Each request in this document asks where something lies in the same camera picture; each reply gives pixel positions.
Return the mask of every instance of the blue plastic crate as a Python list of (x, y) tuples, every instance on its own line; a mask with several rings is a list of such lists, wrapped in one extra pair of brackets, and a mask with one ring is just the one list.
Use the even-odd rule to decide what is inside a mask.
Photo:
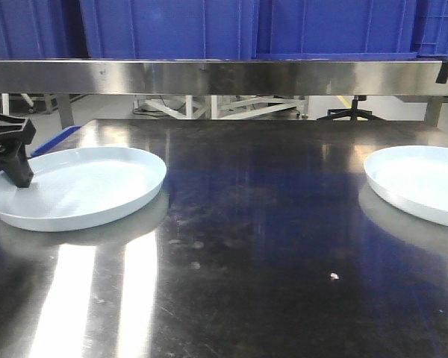
[(259, 0), (81, 0), (94, 58), (255, 56)]
[(448, 0), (418, 0), (413, 47), (421, 56), (448, 57)]
[(261, 0), (257, 58), (407, 59), (417, 0)]
[(0, 0), (0, 59), (86, 57), (79, 0)]

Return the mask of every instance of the white metal frame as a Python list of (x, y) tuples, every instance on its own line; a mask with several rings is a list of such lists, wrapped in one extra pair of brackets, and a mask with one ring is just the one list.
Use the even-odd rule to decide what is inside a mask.
[[(240, 96), (237, 101), (229, 101), (229, 96), (211, 96), (211, 118), (212, 119), (248, 119), (262, 114), (274, 113), (290, 108), (297, 109), (298, 118), (308, 118), (308, 96), (294, 96), (293, 98), (275, 98), (273, 96)], [(275, 104), (269, 107), (254, 108), (256, 104)], [(224, 114), (228, 110), (240, 110), (237, 113)]]
[[(137, 110), (140, 107), (142, 97), (144, 97), (142, 100), (143, 104), (147, 104), (148, 106), (155, 108), (156, 110), (160, 110), (168, 116), (176, 119), (199, 119), (203, 114), (209, 112), (210, 110), (209, 103), (197, 101), (192, 95), (167, 95), (163, 97), (163, 100), (150, 98), (150, 96), (136, 95), (133, 102), (134, 110)], [(181, 102), (185, 107), (185, 113), (183, 114), (171, 107), (166, 106), (164, 103), (164, 100), (166, 99)]]
[[(25, 102), (27, 102), (28, 106), (30, 108), (33, 108), (34, 103), (33, 103), (33, 100), (30, 98), (30, 96), (27, 95), (26, 93), (20, 93), (20, 95), (25, 100)], [(9, 93), (1, 94), (1, 108), (2, 108), (1, 112), (4, 115), (6, 115), (6, 116), (10, 115), (10, 94)]]
[[(185, 107), (185, 112), (181, 113), (176, 109), (167, 106), (164, 100), (172, 99), (181, 102)], [(151, 98), (149, 95), (136, 95), (133, 102), (133, 109), (138, 110), (142, 104), (159, 110), (168, 116), (176, 119), (199, 119), (203, 115), (207, 119), (248, 119), (266, 113), (274, 113), (280, 110), (296, 108), (297, 118), (308, 118), (308, 96), (294, 96), (293, 98), (275, 98), (272, 96), (229, 96), (210, 95), (205, 96), (205, 102), (197, 101), (192, 95), (167, 95), (162, 99)], [(274, 104), (268, 107), (255, 108), (259, 104)]]

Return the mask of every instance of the table leg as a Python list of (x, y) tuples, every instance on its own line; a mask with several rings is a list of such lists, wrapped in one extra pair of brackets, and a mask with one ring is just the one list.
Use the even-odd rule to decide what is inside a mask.
[(10, 95), (8, 93), (1, 94), (1, 112), (6, 116), (10, 115)]
[(441, 106), (444, 97), (429, 97), (426, 102), (425, 123), (433, 127), (438, 126), (440, 120)]
[(61, 127), (66, 128), (75, 125), (73, 121), (72, 105), (69, 101), (69, 95), (56, 95), (58, 112), (60, 114)]
[(299, 119), (308, 119), (308, 95), (295, 95), (293, 99), (299, 101), (296, 109), (299, 112)]
[(211, 96), (211, 119), (219, 119), (219, 100), (216, 95)]
[(53, 103), (52, 103), (52, 95), (48, 93), (44, 93), (43, 97), (45, 97), (45, 113), (52, 114), (53, 112)]
[(209, 95), (205, 96), (205, 105), (208, 108), (205, 112), (205, 118), (210, 119), (211, 118), (211, 97)]
[(186, 95), (186, 119), (193, 119), (193, 96)]

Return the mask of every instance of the metal table surface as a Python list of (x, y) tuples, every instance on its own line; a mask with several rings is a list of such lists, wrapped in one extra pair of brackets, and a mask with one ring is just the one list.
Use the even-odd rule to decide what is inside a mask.
[(448, 136), (421, 122), (90, 122), (57, 150), (150, 150), (164, 188), (102, 227), (0, 222), (0, 357), (448, 357), (448, 227), (392, 208), (362, 172), (376, 149), (412, 144)]

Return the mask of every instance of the plastic plate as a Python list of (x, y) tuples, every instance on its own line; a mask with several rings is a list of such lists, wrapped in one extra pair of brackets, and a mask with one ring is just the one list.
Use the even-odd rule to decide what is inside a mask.
[(448, 226), (448, 148), (386, 148), (371, 154), (364, 168), (372, 189), (388, 203)]
[(159, 192), (166, 165), (135, 148), (79, 148), (30, 160), (34, 178), (17, 188), (0, 173), (0, 219), (26, 230), (68, 231), (121, 219)]

